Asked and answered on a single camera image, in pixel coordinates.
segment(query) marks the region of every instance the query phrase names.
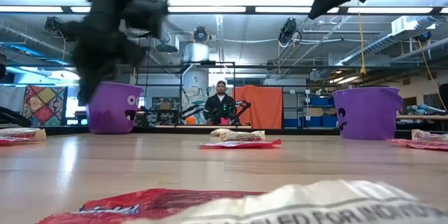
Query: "cable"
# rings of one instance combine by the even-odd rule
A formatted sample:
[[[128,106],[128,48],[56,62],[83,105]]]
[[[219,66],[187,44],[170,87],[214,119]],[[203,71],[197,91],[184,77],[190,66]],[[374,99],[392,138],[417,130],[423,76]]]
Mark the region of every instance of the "cable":
[[[363,25],[361,23],[361,12],[358,12],[359,16],[359,34],[361,36],[361,70],[360,73],[362,76],[367,74],[365,70],[365,61],[364,61],[364,37],[363,37]]]
[[[421,41],[420,41],[419,39],[417,39],[417,41],[419,42],[419,46],[420,46],[420,48],[423,48],[423,47],[421,46]],[[431,74],[431,70],[429,69],[428,62],[426,61],[425,52],[422,51],[421,54],[423,55],[423,61],[425,62],[426,70],[428,70],[429,77],[430,77],[431,80],[433,81],[434,86],[437,88],[437,95],[439,96],[440,103],[442,104],[443,109],[445,110],[445,112],[448,112],[448,111],[447,111],[447,107],[445,106],[445,103],[444,103],[443,100],[442,100],[442,96],[440,95],[439,85],[435,82],[435,80],[434,80],[434,78],[433,78],[433,75]]]

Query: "ceiling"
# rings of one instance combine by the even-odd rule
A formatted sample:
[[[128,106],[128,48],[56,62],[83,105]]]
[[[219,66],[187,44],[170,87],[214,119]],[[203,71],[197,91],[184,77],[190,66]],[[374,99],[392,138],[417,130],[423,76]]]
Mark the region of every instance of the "ceiling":
[[[275,5],[275,6],[310,6],[313,0],[170,0],[172,5]],[[3,5],[72,5],[72,6],[86,6],[84,0],[0,0]],[[446,6],[448,0],[371,0],[367,2],[369,6]],[[360,5],[356,0],[346,3],[348,6]],[[56,15],[62,21],[80,20],[82,15]],[[223,41],[219,43],[223,46],[223,53],[225,61],[236,62],[240,65],[245,64],[266,64],[269,60],[275,60],[279,57],[278,41],[280,28],[283,26],[287,18],[295,18],[297,25],[299,25],[302,34],[302,40],[306,41],[307,45],[295,45],[294,48],[289,48],[289,53],[282,54],[282,64],[292,64],[296,59],[303,56],[306,52],[306,57],[303,57],[296,64],[327,64],[328,55],[330,53],[343,55],[350,50],[357,48],[361,44],[361,36],[359,33],[359,22],[362,22],[363,38],[369,41],[375,38],[378,34],[391,28],[391,22],[400,16],[357,16],[350,17],[344,24],[337,23],[343,18],[342,16],[322,16],[316,20],[307,20],[306,16],[298,15],[222,15],[223,16]],[[55,38],[54,34],[47,32],[43,25],[45,24],[47,15],[38,14],[1,14],[0,25],[21,31],[22,33],[38,37],[46,43],[60,48],[61,50],[52,50],[39,52],[39,47],[30,49],[38,53],[45,53],[47,58],[58,58],[62,60],[63,41]],[[166,32],[175,34],[181,40],[181,45],[184,46],[190,43],[190,35],[187,32],[192,32],[197,26],[206,27],[207,31],[213,35],[217,35],[216,15],[171,15],[168,20],[174,24],[178,29],[167,29]],[[437,23],[437,29],[433,31],[433,40],[441,40],[448,37],[448,24],[446,20],[441,20]],[[321,43],[314,46],[313,43],[323,40],[323,37],[328,35],[329,31],[335,28],[335,32],[328,36],[327,40],[344,39],[344,41]],[[0,42],[21,42],[21,37],[8,35],[2,33],[0,35]],[[207,43],[211,48],[211,59],[217,60],[217,40],[212,40]],[[70,50],[72,45],[66,45],[66,50]],[[410,45],[407,41],[397,43],[385,49],[382,54],[387,54],[392,57],[407,53],[410,50]],[[445,48],[438,48],[439,53],[443,53]],[[8,52],[9,59],[16,64],[36,64],[35,55],[30,57],[23,57],[23,53],[16,50]],[[64,56],[64,61],[69,62],[69,56]],[[161,64],[177,64],[179,63],[178,54],[167,53],[153,53],[153,58]],[[406,59],[406,61],[416,60],[418,57]],[[54,62],[44,62],[42,64],[49,65]],[[296,74],[299,71],[289,71],[289,74]]]

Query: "cylindrical tank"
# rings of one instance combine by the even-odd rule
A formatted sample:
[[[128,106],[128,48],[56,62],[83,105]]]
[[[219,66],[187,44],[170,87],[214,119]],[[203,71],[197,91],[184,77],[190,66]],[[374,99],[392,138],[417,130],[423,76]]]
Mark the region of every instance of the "cylindrical tank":
[[[200,62],[209,59],[209,47],[201,43],[191,43],[185,47],[183,56],[187,62]],[[207,88],[209,86],[209,69],[189,68],[183,75],[183,86],[185,88]]]

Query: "glossy floor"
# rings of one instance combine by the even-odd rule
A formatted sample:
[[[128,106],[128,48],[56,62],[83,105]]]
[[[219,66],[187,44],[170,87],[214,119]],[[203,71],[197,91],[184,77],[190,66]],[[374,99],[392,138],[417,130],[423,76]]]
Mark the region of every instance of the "glossy floor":
[[[337,136],[282,139],[280,149],[200,150],[209,136],[81,134],[1,147],[1,222],[35,223],[147,188],[268,191],[335,179],[384,181],[448,209],[447,153]]]

